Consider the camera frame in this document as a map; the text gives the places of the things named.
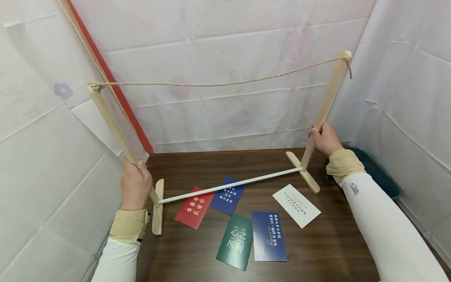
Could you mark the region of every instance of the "red tape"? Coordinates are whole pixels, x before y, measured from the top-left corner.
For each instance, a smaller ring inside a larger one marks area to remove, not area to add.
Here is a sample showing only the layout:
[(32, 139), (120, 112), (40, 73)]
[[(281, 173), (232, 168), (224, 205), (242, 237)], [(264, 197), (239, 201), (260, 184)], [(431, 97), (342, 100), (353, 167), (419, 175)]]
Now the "red tape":
[[(72, 4), (71, 0), (67, 0), (67, 3), (69, 4), (69, 7), (74, 14), (75, 20), (77, 21), (78, 25), (80, 26), (83, 35), (86, 37), (86, 40), (88, 41), (89, 46), (91, 47), (92, 51), (94, 52), (95, 57), (99, 61), (100, 67), (102, 68), (103, 72), (105, 73), (106, 78), (109, 82), (117, 82), (114, 78), (110, 68), (108, 68), (108, 65), (106, 64), (105, 60), (103, 59), (103, 56), (101, 55), (99, 49), (97, 48), (97, 45), (95, 44), (94, 40), (92, 39), (91, 35), (89, 34), (86, 26), (84, 25), (82, 19), (80, 18), (79, 14), (77, 13), (77, 10), (75, 9), (74, 5)], [(127, 101), (127, 98), (125, 98), (124, 93), (120, 89), (119, 85), (112, 85), (114, 92), (116, 93), (117, 99), (119, 101), (119, 104), (124, 109), (125, 114), (130, 120), (131, 125), (136, 131), (136, 134), (138, 135), (139, 141), (141, 141), (141, 144), (144, 147), (144, 150), (149, 155), (152, 155), (153, 148), (149, 143), (149, 140), (147, 139), (143, 129), (141, 128), (141, 125), (139, 124), (137, 118), (135, 117), (135, 114), (133, 113), (132, 107), (130, 107), (129, 102)]]

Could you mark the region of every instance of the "wooden table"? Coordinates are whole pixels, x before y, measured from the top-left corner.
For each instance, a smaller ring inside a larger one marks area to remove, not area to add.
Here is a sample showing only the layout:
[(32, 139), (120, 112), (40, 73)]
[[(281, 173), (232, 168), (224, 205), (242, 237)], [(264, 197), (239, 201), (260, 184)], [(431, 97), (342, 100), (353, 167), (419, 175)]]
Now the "wooden table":
[[(304, 149), (289, 149), (298, 158)], [(165, 179), (165, 198), (211, 188), (225, 176), (238, 180), (293, 168), (284, 149), (155, 154), (147, 162), (154, 182)], [(354, 221), (349, 205), (334, 182), (326, 179), (325, 156), (315, 152), (308, 170), (321, 187), (314, 195), (295, 172), (248, 184), (235, 210), (250, 218), (252, 211), (280, 213), (288, 262), (255, 262), (253, 250), (247, 271), (217, 261), (229, 216), (209, 208), (199, 229), (174, 221), (184, 200), (167, 203), (163, 235), (146, 229), (138, 256), (137, 282), (279, 282), (379, 281), (376, 265)], [(292, 184), (322, 213), (301, 229), (272, 194)]]

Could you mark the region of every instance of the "bandage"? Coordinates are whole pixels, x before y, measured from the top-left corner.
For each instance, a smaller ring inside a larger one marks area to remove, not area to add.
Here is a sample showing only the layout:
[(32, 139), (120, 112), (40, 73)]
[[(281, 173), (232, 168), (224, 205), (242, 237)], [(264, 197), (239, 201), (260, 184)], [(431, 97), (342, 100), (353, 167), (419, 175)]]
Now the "bandage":
[(353, 151), (341, 149), (335, 151), (329, 157), (329, 164), (326, 166), (326, 172), (327, 174), (332, 175), (339, 184), (351, 174), (366, 171), (364, 165)]
[(118, 210), (111, 225), (110, 237), (124, 243), (132, 243), (142, 239), (144, 230), (149, 223), (146, 209), (138, 211)]

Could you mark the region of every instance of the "hand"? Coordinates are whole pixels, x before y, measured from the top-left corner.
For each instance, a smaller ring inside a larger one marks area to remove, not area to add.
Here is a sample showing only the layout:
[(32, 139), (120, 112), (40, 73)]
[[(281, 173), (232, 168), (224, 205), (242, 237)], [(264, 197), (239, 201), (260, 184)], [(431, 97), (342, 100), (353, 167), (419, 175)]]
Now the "hand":
[(325, 122), (319, 130), (312, 125), (312, 128), (308, 130), (308, 136), (310, 137), (311, 135), (313, 135), (316, 148), (325, 153), (328, 157), (330, 157), (333, 152), (344, 149), (338, 140), (334, 128), (327, 122)]
[(149, 197), (152, 188), (152, 175), (147, 170), (147, 166), (139, 160), (135, 166), (124, 160), (124, 171), (120, 179), (122, 192), (122, 206), (124, 211), (137, 211), (144, 209), (144, 205)]

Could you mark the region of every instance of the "white paper wall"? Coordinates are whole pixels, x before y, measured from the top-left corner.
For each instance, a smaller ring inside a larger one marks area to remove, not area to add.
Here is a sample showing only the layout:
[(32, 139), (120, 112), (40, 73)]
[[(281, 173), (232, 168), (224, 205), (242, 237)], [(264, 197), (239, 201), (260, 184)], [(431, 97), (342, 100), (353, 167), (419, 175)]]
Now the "white paper wall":
[(0, 282), (81, 281), (120, 205), (120, 160), (3, 27), (0, 42)]
[(451, 265), (451, 3), (378, 0), (331, 114)]
[[(101, 80), (83, 45), (56, 0), (0, 3), (0, 21), (15, 49), (69, 108), (116, 155), (123, 157), (87, 83)], [(139, 158), (147, 158), (141, 143), (115, 100), (116, 116)]]
[[(375, 0), (73, 0), (118, 81), (253, 79), (354, 51)], [(123, 87), (157, 153), (305, 146), (333, 63), (220, 88)]]

